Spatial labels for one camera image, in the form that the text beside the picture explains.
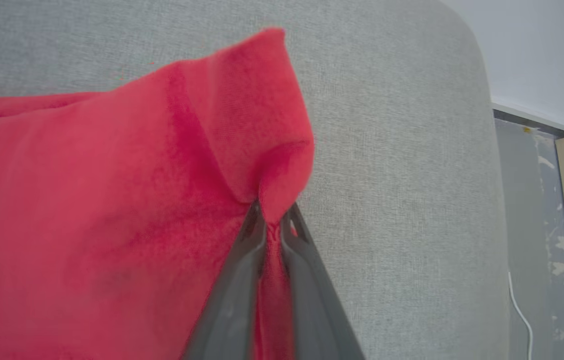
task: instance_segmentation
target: white wall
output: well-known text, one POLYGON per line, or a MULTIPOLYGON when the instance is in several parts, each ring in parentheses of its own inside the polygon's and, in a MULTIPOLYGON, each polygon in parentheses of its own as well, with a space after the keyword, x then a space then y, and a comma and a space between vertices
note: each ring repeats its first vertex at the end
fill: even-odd
POLYGON ((442 0, 471 27, 494 107, 564 129, 564 0, 442 0))

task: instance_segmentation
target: white cord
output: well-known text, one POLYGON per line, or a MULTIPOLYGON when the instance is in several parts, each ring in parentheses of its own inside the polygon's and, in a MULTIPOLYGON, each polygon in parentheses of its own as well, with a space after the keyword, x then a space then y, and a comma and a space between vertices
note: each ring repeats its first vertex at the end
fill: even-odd
POLYGON ((515 294, 513 294, 513 280, 511 279, 511 272, 508 271, 508 289, 510 290, 511 300, 513 301, 513 306, 515 306, 515 310, 520 315, 524 324, 526 324, 526 328, 528 328, 528 360, 533 360, 533 328, 531 328, 531 324, 528 323, 526 317, 522 314, 522 310, 520 307, 517 306, 517 301, 515 301, 515 294))

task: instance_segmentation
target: fabric fold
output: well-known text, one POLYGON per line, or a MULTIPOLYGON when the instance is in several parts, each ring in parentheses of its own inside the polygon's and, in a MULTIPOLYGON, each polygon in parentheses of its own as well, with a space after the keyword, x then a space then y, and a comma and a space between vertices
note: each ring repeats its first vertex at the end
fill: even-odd
POLYGON ((313 152, 281 29, 113 91, 0 98, 0 358, 178 357, 258 197, 257 358, 291 358, 275 228, 313 152))

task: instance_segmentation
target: gray upholstery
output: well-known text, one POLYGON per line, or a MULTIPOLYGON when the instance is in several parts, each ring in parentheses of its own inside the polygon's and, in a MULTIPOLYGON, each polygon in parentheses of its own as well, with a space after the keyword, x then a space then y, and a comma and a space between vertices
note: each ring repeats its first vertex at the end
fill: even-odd
POLYGON ((270 25, 316 138, 300 208, 366 356, 507 358, 487 78, 440 3, 0 0, 0 96, 105 91, 270 25))

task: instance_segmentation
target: paint-stained floor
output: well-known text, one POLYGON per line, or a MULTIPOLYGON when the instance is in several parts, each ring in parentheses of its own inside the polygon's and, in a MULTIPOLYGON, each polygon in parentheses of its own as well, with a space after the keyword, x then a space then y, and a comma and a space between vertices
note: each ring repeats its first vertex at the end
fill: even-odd
MULTIPOLYGON (((533 328, 533 358, 564 360, 564 201, 556 138, 495 121, 515 298, 533 328)), ((510 360, 525 360, 528 331, 510 308, 510 360)))

